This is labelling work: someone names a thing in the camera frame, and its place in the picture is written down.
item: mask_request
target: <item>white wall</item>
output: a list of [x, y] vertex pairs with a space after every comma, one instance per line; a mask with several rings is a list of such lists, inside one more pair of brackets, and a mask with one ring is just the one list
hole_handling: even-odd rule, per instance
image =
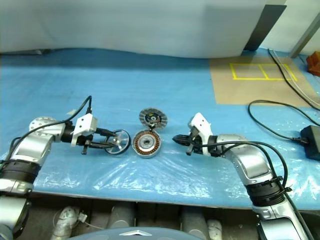
[[[287, 0], [286, 10], [276, 22], [261, 47], [290, 52], [320, 12], [320, 0]], [[311, 54], [320, 49], [320, 31], [313, 36], [301, 53]]]

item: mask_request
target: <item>dark panel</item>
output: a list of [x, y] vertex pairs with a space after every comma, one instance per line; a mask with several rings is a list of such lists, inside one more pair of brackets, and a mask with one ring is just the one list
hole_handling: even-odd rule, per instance
[[253, 30], [244, 50], [255, 51], [273, 28], [286, 5], [265, 5], [260, 19]]

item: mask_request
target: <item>small wheel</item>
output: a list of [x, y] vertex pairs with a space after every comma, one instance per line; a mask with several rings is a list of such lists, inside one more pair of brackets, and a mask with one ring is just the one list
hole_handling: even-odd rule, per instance
[[118, 129], [113, 132], [117, 134], [117, 136], [108, 136], [105, 139], [105, 142], [110, 144], [111, 143], [116, 144], [116, 145], [107, 147], [104, 150], [108, 154], [119, 155], [128, 150], [131, 143], [131, 138], [129, 133], [126, 130]]

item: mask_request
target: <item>floor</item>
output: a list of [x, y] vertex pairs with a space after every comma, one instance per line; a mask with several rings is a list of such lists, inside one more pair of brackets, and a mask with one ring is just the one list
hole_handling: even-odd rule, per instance
[[[57, 219], [66, 206], [79, 206], [89, 215], [90, 224], [105, 228], [115, 201], [71, 198], [53, 195], [33, 195], [32, 208], [24, 231], [17, 240], [49, 240], [53, 230], [53, 219]], [[180, 229], [179, 205], [137, 203], [136, 225], [141, 227], [163, 227]], [[256, 240], [256, 215], [249, 209], [202, 208], [206, 220], [217, 219], [222, 224], [223, 240]], [[72, 236], [98, 231], [78, 224]]]

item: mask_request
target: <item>cardboard mat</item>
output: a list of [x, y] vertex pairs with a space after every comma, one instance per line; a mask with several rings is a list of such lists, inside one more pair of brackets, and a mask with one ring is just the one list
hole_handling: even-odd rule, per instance
[[[289, 57], [280, 57], [286, 78], [314, 101], [319, 97]], [[210, 73], [217, 104], [247, 105], [257, 99], [309, 106], [285, 82], [270, 57], [239, 56], [210, 60]]]

